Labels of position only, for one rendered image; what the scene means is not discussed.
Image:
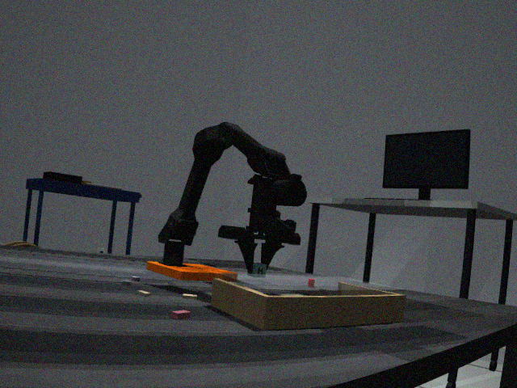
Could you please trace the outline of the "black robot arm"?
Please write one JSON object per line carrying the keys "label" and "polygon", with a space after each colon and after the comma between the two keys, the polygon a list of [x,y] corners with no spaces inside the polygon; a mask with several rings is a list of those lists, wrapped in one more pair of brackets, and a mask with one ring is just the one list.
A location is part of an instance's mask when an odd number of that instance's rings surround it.
{"label": "black robot arm", "polygon": [[[234,145],[246,157],[254,175],[247,183],[253,184],[252,204],[301,206],[304,204],[307,191],[301,181],[302,175],[291,174],[285,162],[285,156],[257,142],[238,125],[222,122],[219,125],[205,128],[195,135],[193,163],[178,208],[170,215],[167,223],[158,234],[158,241],[165,243],[163,262],[167,266],[187,267],[183,264],[184,245],[190,246],[196,235],[199,222],[195,212],[203,191],[208,173],[213,163],[223,151]],[[267,178],[263,178],[267,177]],[[264,210],[264,211],[263,211]],[[280,219],[280,212],[269,215],[263,209],[256,219],[254,229],[265,234],[269,239],[285,241],[287,236],[296,232],[296,222]],[[181,242],[169,241],[170,239]]]}

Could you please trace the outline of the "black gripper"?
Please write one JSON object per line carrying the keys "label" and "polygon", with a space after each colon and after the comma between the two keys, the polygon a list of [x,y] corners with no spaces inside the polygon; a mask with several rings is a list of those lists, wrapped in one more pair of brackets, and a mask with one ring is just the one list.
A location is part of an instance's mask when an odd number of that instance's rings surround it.
{"label": "black gripper", "polygon": [[[254,250],[257,247],[257,243],[254,243],[255,239],[266,240],[265,243],[262,243],[261,250],[261,263],[266,264],[267,268],[275,255],[275,253],[285,246],[282,246],[282,243],[287,243],[289,245],[301,245],[301,237],[299,234],[295,233],[293,236],[287,236],[285,241],[280,241],[278,239],[269,239],[263,232],[261,231],[261,227],[258,230],[254,229],[254,225],[256,219],[259,214],[262,213],[263,209],[268,209],[269,215],[275,215],[275,212],[279,212],[276,210],[276,206],[274,205],[262,205],[262,204],[251,204],[251,208],[248,208],[248,213],[250,213],[250,223],[246,228],[244,227],[236,227],[236,226],[221,226],[218,230],[218,238],[227,238],[234,239],[234,243],[237,243],[243,258],[245,260],[246,268],[248,273],[252,273],[253,264],[254,264]],[[258,234],[254,234],[257,233]]]}

